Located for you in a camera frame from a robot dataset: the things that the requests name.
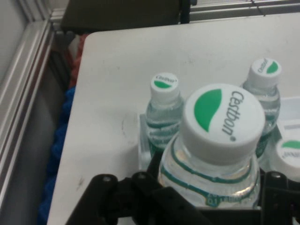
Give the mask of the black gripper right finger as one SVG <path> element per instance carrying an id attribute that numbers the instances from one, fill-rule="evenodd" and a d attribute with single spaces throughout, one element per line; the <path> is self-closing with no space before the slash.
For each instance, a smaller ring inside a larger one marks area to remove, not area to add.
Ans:
<path id="1" fill-rule="evenodd" d="M 277 171 L 261 172 L 255 225 L 294 225 L 300 222 L 300 184 Z"/>

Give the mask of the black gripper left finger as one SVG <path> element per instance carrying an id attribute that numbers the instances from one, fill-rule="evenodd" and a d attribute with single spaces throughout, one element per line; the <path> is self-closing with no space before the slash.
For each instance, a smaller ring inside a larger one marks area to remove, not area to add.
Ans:
<path id="1" fill-rule="evenodd" d="M 119 218 L 132 218 L 136 225 L 210 225 L 178 192 L 158 183 L 161 158 L 155 153 L 146 171 L 121 181 L 112 174 L 94 176 L 66 223 L 116 225 Z"/>

